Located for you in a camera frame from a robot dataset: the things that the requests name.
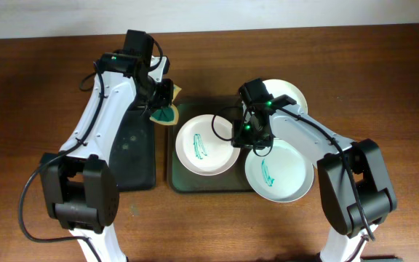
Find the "green yellow sponge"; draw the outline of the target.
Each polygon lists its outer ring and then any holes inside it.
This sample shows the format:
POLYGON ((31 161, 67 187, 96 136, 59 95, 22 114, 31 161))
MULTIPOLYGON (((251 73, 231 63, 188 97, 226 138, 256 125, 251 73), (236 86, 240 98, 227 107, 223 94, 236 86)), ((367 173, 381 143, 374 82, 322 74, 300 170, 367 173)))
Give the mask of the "green yellow sponge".
POLYGON ((178 112, 177 107, 174 104, 174 100, 181 90, 182 89, 179 86, 174 84, 173 89, 172 89, 172 98, 171 98, 170 104, 168 106, 165 106, 163 108, 160 108, 154 111, 151 114, 149 119, 152 122, 155 122, 157 124, 164 125, 164 126, 176 125, 179 120, 179 112, 178 112))

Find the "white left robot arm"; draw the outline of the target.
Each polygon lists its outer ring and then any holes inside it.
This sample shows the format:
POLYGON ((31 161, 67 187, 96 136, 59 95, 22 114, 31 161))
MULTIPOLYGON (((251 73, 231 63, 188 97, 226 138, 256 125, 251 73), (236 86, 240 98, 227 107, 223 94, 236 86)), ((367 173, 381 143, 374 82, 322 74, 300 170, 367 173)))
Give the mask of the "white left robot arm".
POLYGON ((126 112, 169 105, 174 84, 164 78, 165 55, 153 56, 158 43, 144 31, 129 30, 124 46, 94 63, 95 80, 87 107, 56 154, 45 153, 41 177, 49 217, 69 230, 87 261, 127 261, 113 221, 119 189, 109 165, 111 150, 126 112))

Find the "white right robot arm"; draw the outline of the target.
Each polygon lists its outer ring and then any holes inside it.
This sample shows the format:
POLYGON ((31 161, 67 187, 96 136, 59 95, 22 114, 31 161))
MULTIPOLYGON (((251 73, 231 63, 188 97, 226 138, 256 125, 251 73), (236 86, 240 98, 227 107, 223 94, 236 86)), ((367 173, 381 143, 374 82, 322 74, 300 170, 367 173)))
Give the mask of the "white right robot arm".
POLYGON ((244 83, 238 93, 245 110, 234 122, 232 146, 257 153, 280 139, 304 156, 317 169, 322 209, 332 227, 316 259, 361 261, 374 231, 397 206, 377 143, 333 132, 289 95, 274 97, 262 79, 244 83))

